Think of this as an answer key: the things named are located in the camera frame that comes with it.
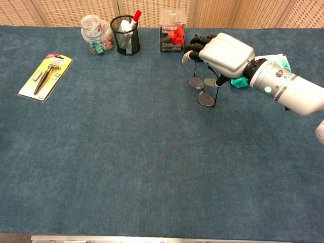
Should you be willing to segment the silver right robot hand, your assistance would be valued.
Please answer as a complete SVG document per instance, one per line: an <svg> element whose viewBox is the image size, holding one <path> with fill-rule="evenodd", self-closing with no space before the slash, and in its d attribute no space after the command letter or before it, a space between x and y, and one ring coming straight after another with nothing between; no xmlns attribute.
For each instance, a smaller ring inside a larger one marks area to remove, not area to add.
<svg viewBox="0 0 324 243"><path fill-rule="evenodd" d="M190 60L206 64L220 73L215 86L244 76L244 69L255 60L255 50L244 42L226 34L195 36L184 49L182 63Z"/></svg>

